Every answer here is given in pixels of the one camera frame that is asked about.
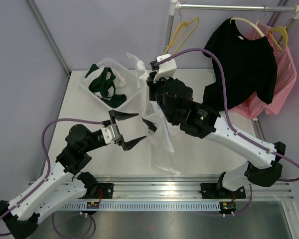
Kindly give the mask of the yellow hanger with metal hook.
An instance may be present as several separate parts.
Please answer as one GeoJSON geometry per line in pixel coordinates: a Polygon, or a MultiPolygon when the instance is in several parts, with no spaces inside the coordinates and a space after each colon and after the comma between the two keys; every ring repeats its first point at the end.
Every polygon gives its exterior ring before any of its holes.
{"type": "Polygon", "coordinates": [[[200,24],[200,17],[198,16],[194,17],[189,21],[182,20],[181,9],[183,4],[184,2],[171,4],[170,6],[175,6],[176,9],[175,11],[172,11],[170,8],[170,13],[167,20],[166,36],[164,41],[164,54],[167,54],[172,49],[174,50],[171,53],[171,55],[174,55],[178,51],[180,51],[181,47],[184,45],[184,43],[188,40],[188,38],[193,34],[193,32],[200,24]],[[176,29],[172,31],[176,12],[178,12],[179,14],[180,22],[176,29]]]}

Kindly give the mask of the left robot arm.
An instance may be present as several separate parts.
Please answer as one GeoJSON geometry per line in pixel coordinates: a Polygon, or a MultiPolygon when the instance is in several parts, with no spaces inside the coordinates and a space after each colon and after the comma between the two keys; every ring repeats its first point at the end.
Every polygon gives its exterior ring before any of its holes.
{"type": "Polygon", "coordinates": [[[0,201],[0,221],[8,228],[7,235],[25,239],[65,204],[95,196],[101,199],[103,193],[97,179],[89,172],[82,172],[92,159],[88,152],[109,144],[116,144],[124,151],[132,149],[144,137],[125,141],[117,122],[136,116],[136,113],[111,110],[105,121],[61,118],[50,122],[52,125],[72,121],[75,125],[70,128],[65,138],[66,146],[55,162],[46,157],[46,173],[19,196],[0,201]]]}

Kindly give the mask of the green and white t shirt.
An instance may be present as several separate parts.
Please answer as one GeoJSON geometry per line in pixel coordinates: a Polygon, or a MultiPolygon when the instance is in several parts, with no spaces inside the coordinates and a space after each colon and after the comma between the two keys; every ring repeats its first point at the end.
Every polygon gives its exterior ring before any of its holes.
{"type": "Polygon", "coordinates": [[[111,67],[92,64],[85,75],[84,86],[111,108],[117,108],[127,100],[125,94],[116,93],[116,89],[126,86],[126,80],[111,67]]]}

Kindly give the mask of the cream hanger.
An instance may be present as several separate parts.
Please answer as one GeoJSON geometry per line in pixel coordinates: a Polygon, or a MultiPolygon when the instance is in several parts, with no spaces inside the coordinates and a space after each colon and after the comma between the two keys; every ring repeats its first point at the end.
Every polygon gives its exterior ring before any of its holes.
{"type": "Polygon", "coordinates": [[[249,24],[250,26],[252,26],[261,37],[265,37],[264,33],[261,31],[261,29],[258,27],[258,22],[260,19],[264,18],[267,14],[267,7],[265,5],[263,5],[262,7],[260,6],[237,6],[235,7],[235,10],[241,10],[241,11],[264,11],[265,14],[263,15],[263,17],[259,18],[256,23],[253,23],[247,19],[241,18],[241,17],[232,17],[230,18],[230,22],[232,21],[242,21],[245,22],[247,24],[249,24]]]}

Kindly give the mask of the black t shirt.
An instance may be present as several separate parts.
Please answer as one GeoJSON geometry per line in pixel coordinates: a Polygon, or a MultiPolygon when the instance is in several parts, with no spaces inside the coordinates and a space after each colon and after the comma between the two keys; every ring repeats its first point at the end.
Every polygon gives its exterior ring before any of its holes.
{"type": "Polygon", "coordinates": [[[228,109],[243,103],[252,94],[265,104],[272,103],[277,64],[267,37],[249,40],[239,32],[234,20],[227,19],[211,35],[205,49],[222,65],[228,109]]]}

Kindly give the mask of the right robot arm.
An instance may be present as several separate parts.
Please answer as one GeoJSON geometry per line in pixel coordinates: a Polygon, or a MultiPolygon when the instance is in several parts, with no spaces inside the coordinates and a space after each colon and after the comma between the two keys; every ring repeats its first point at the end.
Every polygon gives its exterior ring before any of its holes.
{"type": "Polygon", "coordinates": [[[271,187],[281,175],[279,163],[286,146],[267,143],[250,136],[240,136],[229,121],[213,108],[193,101],[193,90],[179,79],[160,77],[151,72],[146,80],[149,100],[156,102],[167,122],[186,134],[208,139],[244,157],[240,167],[220,174],[218,182],[204,188],[210,198],[230,198],[248,184],[271,187]]]}

